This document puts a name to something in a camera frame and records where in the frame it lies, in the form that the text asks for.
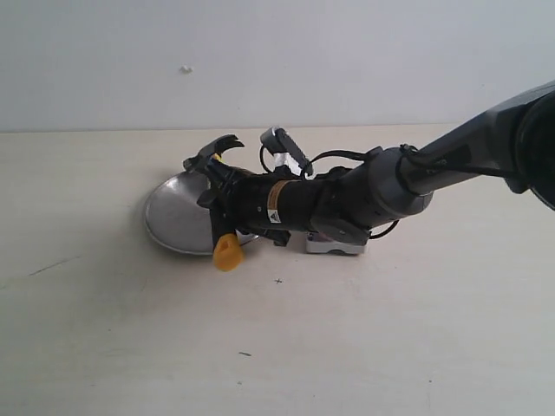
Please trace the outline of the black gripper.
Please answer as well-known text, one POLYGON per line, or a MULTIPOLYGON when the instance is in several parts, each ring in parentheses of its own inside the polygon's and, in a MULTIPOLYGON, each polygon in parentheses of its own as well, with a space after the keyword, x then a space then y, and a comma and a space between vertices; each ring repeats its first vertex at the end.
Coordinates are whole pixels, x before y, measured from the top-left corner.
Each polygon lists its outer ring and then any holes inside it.
POLYGON ((200 173, 208 186, 197 204, 210 208, 214 249, 223 236, 238 235, 235 227, 278 246, 287 245, 293 231, 314 230, 311 218, 321 194, 319 180, 233 171, 229 166, 207 166, 200 173), (225 211, 215 205, 223 205, 225 211))

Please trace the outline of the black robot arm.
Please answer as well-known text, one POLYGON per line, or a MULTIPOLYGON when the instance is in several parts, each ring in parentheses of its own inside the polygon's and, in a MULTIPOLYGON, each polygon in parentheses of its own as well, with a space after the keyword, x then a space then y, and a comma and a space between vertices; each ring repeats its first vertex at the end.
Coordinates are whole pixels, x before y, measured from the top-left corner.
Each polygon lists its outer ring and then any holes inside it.
POLYGON ((235 135, 215 139, 186 159, 208 189, 199 205, 211 215, 212 235, 234 231, 288 243, 294 231, 364 245, 381 225, 423 212, 435 191, 478 176, 504 179, 512 192, 532 192, 554 204, 554 86, 546 83, 487 109, 424 147, 402 144, 365 153, 338 151, 356 162, 312 175, 285 168, 256 174, 222 162, 239 146, 235 135))

